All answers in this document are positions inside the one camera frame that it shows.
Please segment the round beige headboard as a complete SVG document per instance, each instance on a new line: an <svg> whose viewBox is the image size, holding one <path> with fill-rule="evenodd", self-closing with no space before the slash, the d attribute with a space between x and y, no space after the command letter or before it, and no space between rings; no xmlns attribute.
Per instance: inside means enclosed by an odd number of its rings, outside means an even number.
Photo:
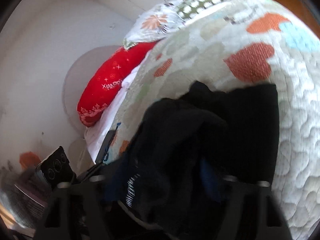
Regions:
<svg viewBox="0 0 320 240"><path fill-rule="evenodd" d="M86 128L76 110L80 97L95 72L119 48L115 45L94 48L81 55L67 72L62 89L62 104L68 122L80 136L84 135Z"/></svg>

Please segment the white bed sheet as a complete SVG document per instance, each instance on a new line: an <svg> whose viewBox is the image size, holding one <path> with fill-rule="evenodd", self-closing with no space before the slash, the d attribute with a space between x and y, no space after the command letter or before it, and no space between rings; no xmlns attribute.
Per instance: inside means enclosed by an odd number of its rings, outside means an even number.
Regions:
<svg viewBox="0 0 320 240"><path fill-rule="evenodd" d="M94 126L86 128L85 130L84 138L86 141L87 150L93 163L96 163L96 158L103 141L108 131L111 129L112 123L116 117L116 113L123 103L125 96L129 91L129 87L135 79L139 69L140 65L134 68L132 72L124 79L124 81L120 84L120 90L116 94L116 97L111 102L110 106L103 111L103 114L98 122Z"/></svg>

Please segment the white floral pillow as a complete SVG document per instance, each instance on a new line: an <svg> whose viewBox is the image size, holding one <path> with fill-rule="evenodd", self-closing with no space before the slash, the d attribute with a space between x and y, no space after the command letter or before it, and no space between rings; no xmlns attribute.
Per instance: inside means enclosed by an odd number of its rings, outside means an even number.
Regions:
<svg viewBox="0 0 320 240"><path fill-rule="evenodd" d="M184 26L177 8L184 0L161 3L142 13L123 40L126 50L139 43L149 43L166 38Z"/></svg>

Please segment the heart patterned quilt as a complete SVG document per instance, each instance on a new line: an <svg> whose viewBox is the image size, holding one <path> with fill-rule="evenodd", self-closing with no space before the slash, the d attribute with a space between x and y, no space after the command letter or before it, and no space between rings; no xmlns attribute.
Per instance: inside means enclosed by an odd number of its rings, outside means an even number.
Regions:
<svg viewBox="0 0 320 240"><path fill-rule="evenodd" d="M273 0L214 6L145 57L112 124L118 132L106 162L119 157L150 104L178 98L195 80L222 91L276 84L280 138L272 192L292 238L309 238L319 224L317 36Z"/></svg>

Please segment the long red pillow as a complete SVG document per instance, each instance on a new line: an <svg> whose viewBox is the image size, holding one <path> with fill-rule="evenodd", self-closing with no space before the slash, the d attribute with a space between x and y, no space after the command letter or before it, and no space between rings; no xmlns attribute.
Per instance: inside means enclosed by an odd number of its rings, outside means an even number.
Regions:
<svg viewBox="0 0 320 240"><path fill-rule="evenodd" d="M128 50L120 47L88 82L77 105L80 121L86 127L91 127L101 118L110 106L123 80L145 58L156 42L140 43Z"/></svg>

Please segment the black phone on bed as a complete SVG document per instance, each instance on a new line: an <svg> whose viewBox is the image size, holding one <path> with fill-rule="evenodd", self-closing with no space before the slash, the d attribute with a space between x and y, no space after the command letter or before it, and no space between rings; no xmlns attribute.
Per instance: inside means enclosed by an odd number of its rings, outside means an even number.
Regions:
<svg viewBox="0 0 320 240"><path fill-rule="evenodd" d="M107 132L105 139L103 140L102 146L98 152L95 163L99 164L108 160L108 149L110 148L111 142L113 141L117 130L110 130Z"/></svg>

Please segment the black pants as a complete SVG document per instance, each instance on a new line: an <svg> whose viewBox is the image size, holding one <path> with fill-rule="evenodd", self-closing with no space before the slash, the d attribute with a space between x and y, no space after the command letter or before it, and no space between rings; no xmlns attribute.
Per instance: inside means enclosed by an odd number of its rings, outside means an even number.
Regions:
<svg viewBox="0 0 320 240"><path fill-rule="evenodd" d="M272 183L279 142L274 84L211 91L194 82L153 103L124 151L118 202L140 225L178 239L209 239L213 204L202 164L244 165Z"/></svg>

